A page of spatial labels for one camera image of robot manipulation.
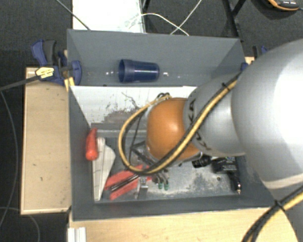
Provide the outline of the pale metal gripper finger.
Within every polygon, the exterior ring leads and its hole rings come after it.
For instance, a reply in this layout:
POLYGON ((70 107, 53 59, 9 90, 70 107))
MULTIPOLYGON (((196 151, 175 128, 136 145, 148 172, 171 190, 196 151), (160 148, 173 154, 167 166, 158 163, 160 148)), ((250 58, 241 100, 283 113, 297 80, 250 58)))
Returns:
POLYGON ((137 187, 137 199, 145 199, 148 191, 147 177, 140 177, 137 187))

